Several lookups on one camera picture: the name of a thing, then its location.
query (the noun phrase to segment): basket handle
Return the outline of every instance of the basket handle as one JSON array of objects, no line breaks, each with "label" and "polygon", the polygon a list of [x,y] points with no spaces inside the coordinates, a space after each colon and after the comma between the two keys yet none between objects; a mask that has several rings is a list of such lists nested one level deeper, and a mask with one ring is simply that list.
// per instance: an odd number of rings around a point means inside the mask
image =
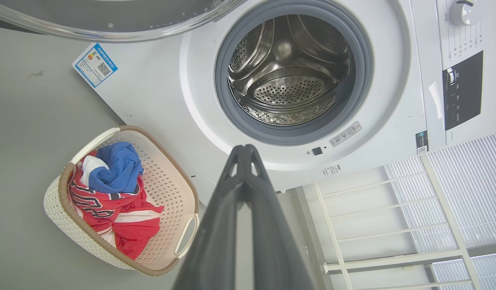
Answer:
[{"label": "basket handle", "polygon": [[[185,248],[183,248],[183,250],[178,252],[178,249],[180,248],[180,244],[182,243],[182,240],[183,240],[183,236],[185,235],[185,233],[187,233],[187,228],[189,227],[189,225],[191,224],[191,221],[193,219],[195,221],[195,224],[194,224],[194,231],[192,232],[192,237],[191,237],[191,239],[189,239],[189,242],[187,243]],[[185,254],[187,254],[187,251],[189,251],[189,248],[191,247],[192,241],[194,240],[194,237],[196,236],[196,232],[198,231],[198,227],[199,227],[199,217],[198,217],[197,213],[194,213],[191,216],[191,218],[189,218],[189,220],[187,220],[187,224],[185,225],[185,229],[183,229],[182,235],[180,236],[180,240],[178,241],[178,244],[176,245],[176,249],[174,250],[174,255],[178,259],[181,259],[183,256],[185,256]]]},{"label": "basket handle", "polygon": [[108,129],[104,132],[102,132],[99,136],[94,138],[90,143],[88,143],[85,147],[83,147],[78,154],[76,154],[73,159],[71,160],[72,164],[78,163],[79,160],[82,160],[82,158],[85,157],[85,155],[88,154],[88,152],[91,152],[92,149],[94,149],[97,145],[101,144],[104,140],[107,140],[110,138],[113,134],[116,132],[119,132],[120,128],[115,127]]}]

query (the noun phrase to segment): dial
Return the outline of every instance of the dial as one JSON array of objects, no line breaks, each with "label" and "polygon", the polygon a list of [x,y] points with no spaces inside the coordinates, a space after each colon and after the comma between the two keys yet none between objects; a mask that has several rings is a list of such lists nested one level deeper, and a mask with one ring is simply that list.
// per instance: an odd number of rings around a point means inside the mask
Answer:
[{"label": "dial", "polygon": [[450,7],[450,21],[457,26],[474,25],[482,20],[482,0],[454,0]]}]

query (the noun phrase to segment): metal rack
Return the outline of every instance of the metal rack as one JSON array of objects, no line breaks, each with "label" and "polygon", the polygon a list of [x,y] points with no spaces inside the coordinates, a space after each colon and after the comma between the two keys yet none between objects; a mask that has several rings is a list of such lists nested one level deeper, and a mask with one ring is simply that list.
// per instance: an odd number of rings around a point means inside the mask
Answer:
[{"label": "metal rack", "polygon": [[[410,174],[408,176],[403,176],[401,178],[385,180],[382,182],[377,182],[377,183],[364,185],[364,186],[360,186],[360,187],[356,187],[356,188],[346,189],[346,190],[342,190],[342,191],[336,191],[334,193],[327,193],[325,195],[322,195],[320,185],[318,184],[318,182],[314,183],[314,191],[315,191],[315,194],[319,200],[323,217],[324,217],[325,221],[327,222],[329,235],[330,235],[330,238],[332,240],[334,251],[335,251],[336,256],[338,258],[338,263],[329,263],[329,264],[325,263],[324,264],[324,270],[325,270],[325,273],[328,273],[329,271],[340,271],[342,273],[343,278],[344,278],[344,282],[346,284],[347,290],[354,290],[353,286],[351,284],[350,277],[349,277],[349,271],[350,270],[354,270],[354,269],[364,270],[365,268],[379,267],[379,266],[392,266],[392,265],[400,266],[401,264],[403,265],[403,264],[418,263],[418,262],[425,262],[426,264],[428,264],[429,261],[459,259],[460,257],[462,257],[462,259],[465,263],[465,266],[466,266],[467,271],[469,273],[470,279],[450,281],[450,282],[432,282],[432,283],[426,283],[426,284],[407,285],[407,286],[392,286],[392,287],[384,287],[384,288],[366,288],[364,290],[397,290],[397,289],[408,290],[408,289],[428,288],[428,287],[436,287],[436,286],[449,286],[449,285],[458,285],[458,284],[473,284],[475,290],[481,290],[482,289],[481,285],[479,283],[479,280],[478,280],[477,272],[473,266],[472,261],[470,260],[467,248],[465,247],[465,240],[463,239],[463,236],[461,235],[461,232],[458,229],[456,219],[454,218],[454,214],[452,212],[452,209],[450,208],[450,205],[448,203],[445,192],[443,191],[443,188],[441,187],[439,179],[434,172],[432,164],[426,155],[423,155],[420,158],[421,158],[421,162],[423,163],[423,166],[425,168],[425,171],[420,172],[420,173]],[[377,186],[377,185],[398,182],[401,180],[405,180],[407,178],[412,178],[414,176],[427,176],[428,180],[430,181],[430,185],[432,186],[432,188],[434,189],[434,192],[436,193],[436,196],[418,199],[418,200],[414,200],[414,201],[410,201],[410,202],[393,204],[393,205],[384,206],[384,207],[378,207],[375,209],[367,209],[365,211],[346,213],[346,214],[342,214],[342,215],[331,215],[327,211],[327,206],[325,205],[325,200],[324,200],[325,197],[332,196],[332,195],[346,194],[346,193],[349,193],[351,191],[356,191],[358,189],[367,189],[367,188],[371,188],[371,187]],[[332,220],[335,221],[336,219],[340,219],[340,218],[349,218],[351,216],[359,215],[361,213],[375,213],[378,211],[386,211],[388,209],[394,209],[394,208],[402,207],[404,205],[417,204],[417,203],[425,202],[428,200],[437,200],[439,202],[441,209],[443,210],[444,216],[446,218],[446,222],[442,222],[442,223],[438,223],[438,224],[430,224],[428,226],[421,226],[421,227],[416,227],[416,228],[401,229],[401,230],[389,231],[389,232],[385,232],[385,233],[354,236],[354,237],[342,238],[342,239],[339,239],[336,236],[336,232],[334,230]],[[409,233],[409,232],[413,232],[413,231],[438,228],[440,226],[448,226],[449,229],[452,231],[452,234],[453,234],[454,239],[455,239],[456,244],[457,244],[457,249],[426,252],[426,253],[417,253],[417,254],[411,254],[411,255],[397,255],[394,257],[384,257],[384,258],[379,258],[379,259],[365,259],[365,260],[353,261],[353,262],[345,261],[345,259],[343,257],[343,253],[341,252],[341,249],[340,249],[340,244],[345,243],[345,242],[350,242],[353,240],[367,239],[367,238],[379,237],[379,236],[385,236],[385,235],[396,235],[396,234],[401,234],[401,233]]]}]

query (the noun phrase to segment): qr code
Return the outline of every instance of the qr code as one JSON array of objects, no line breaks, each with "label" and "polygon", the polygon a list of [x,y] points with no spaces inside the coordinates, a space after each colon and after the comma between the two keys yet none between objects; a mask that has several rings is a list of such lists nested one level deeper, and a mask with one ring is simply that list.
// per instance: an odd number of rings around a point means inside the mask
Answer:
[{"label": "qr code", "polygon": [[417,152],[418,152],[417,154],[422,154],[422,153],[427,152],[427,145],[425,145],[425,146],[423,146],[423,147],[419,147],[419,148],[417,149]]},{"label": "qr code", "polygon": [[99,68],[99,70],[104,74],[105,77],[110,73],[110,70],[108,70],[108,67],[104,62],[102,64],[99,64],[97,68]]}]

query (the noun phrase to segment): laundry basket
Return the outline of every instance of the laundry basket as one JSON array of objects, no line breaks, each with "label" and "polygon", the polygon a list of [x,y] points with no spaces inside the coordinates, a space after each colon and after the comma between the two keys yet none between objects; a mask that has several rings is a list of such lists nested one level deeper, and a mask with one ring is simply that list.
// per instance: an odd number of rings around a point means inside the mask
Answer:
[{"label": "laundry basket", "polygon": [[[154,205],[164,206],[159,232],[135,260],[119,252],[98,235],[76,213],[67,193],[67,185],[79,160],[92,150],[121,141],[132,143],[137,150],[144,168],[146,193]],[[137,270],[150,276],[163,275],[178,264],[187,253],[199,225],[198,197],[189,177],[149,133],[135,126],[112,128],[78,152],[47,189],[44,209],[67,236],[92,255],[116,267]],[[191,239],[178,251],[192,220],[195,223]]]}]

